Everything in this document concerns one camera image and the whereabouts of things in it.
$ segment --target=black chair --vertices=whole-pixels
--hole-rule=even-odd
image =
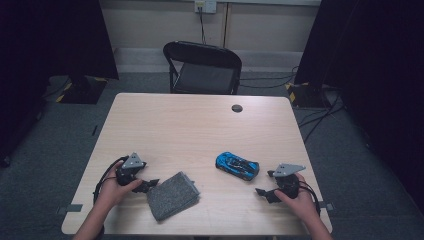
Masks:
[[[171,93],[237,94],[242,63],[231,50],[175,41],[166,44],[163,53],[169,63]],[[183,63],[179,72],[174,62]]]

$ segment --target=human arm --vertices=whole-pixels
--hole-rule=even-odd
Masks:
[[[305,182],[305,178],[296,173],[299,181]],[[313,240],[331,240],[333,237],[327,227],[319,217],[315,204],[312,202],[311,194],[305,189],[300,188],[297,198],[291,199],[286,194],[279,190],[274,191],[275,195],[284,203],[286,203],[300,220],[305,223]]]
[[[87,218],[75,234],[75,240],[95,239],[103,227],[103,223],[109,211],[125,197],[131,190],[138,187],[142,180],[137,179],[126,186],[120,186],[116,181],[116,168],[123,162],[116,163],[102,184],[101,191],[93,208],[88,213]]]

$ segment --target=gray cloth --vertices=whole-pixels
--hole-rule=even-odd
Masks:
[[[147,193],[147,201],[159,222],[195,205],[199,201],[199,194],[193,182],[179,172],[152,188]]]

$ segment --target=blue toy car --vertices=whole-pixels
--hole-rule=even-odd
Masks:
[[[216,158],[215,167],[250,181],[259,173],[259,163],[251,162],[230,152],[223,152]]]

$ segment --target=gray carpet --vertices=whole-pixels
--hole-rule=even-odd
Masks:
[[[287,75],[243,73],[242,78]],[[65,81],[52,78],[47,92]],[[242,80],[239,95],[287,96],[283,86],[246,87],[272,87],[284,81]],[[47,97],[42,118],[11,155],[11,166],[0,169],[0,239],[69,239],[61,232],[64,215],[56,211],[72,201],[115,95],[168,91],[167,73],[122,73],[120,81],[107,84],[97,105],[55,103],[60,92]],[[328,98],[333,101],[336,95],[329,92]],[[335,109],[341,106],[339,100]],[[294,112],[298,122],[323,114]],[[304,138],[313,126],[301,128]],[[335,239],[424,239],[422,215],[391,170],[367,149],[361,128],[345,110],[325,118],[305,145],[323,197],[336,208],[329,212]]]

